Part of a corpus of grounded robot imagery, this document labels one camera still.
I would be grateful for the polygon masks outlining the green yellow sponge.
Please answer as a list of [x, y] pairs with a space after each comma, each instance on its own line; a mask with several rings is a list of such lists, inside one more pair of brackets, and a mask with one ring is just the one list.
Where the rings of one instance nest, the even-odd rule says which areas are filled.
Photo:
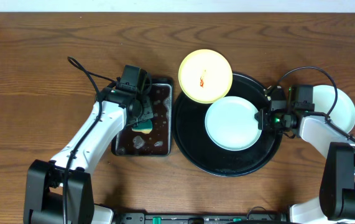
[[132, 131], [137, 133], [149, 134], [153, 130], [153, 124], [150, 119], [135, 124], [132, 128]]

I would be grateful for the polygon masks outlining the pale green plate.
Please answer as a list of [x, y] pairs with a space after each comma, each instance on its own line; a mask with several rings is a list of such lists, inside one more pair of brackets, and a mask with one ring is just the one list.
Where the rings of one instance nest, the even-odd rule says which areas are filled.
[[228, 151], [242, 151], [259, 140], [262, 131], [255, 119], [258, 109], [248, 100], [226, 96], [215, 101], [205, 115], [209, 138]]

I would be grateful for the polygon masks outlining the light blue plate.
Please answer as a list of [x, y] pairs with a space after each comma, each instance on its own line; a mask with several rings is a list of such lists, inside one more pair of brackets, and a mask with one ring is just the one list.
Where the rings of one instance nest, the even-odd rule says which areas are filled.
[[[355, 105], [345, 92], [337, 89], [338, 99], [330, 113], [330, 118], [334, 124], [350, 133], [355, 125]], [[329, 112], [335, 99], [333, 86], [317, 85], [313, 87], [313, 103], [316, 112]]]

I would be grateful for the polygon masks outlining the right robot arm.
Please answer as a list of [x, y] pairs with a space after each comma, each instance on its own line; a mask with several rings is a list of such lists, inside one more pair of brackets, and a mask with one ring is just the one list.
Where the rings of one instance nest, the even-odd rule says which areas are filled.
[[269, 105], [255, 114], [258, 128], [310, 143], [326, 158], [319, 195], [292, 205], [292, 223], [355, 223], [355, 137], [334, 124], [329, 113], [316, 111], [313, 86], [280, 86], [264, 92]]

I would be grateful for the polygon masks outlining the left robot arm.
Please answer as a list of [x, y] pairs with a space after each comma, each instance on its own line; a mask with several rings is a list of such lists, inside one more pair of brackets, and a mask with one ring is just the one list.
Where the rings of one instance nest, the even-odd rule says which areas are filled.
[[94, 203], [91, 176], [111, 141], [128, 125], [151, 119], [148, 95], [110, 90], [99, 96], [72, 140], [27, 172], [24, 223], [111, 223], [112, 209]]

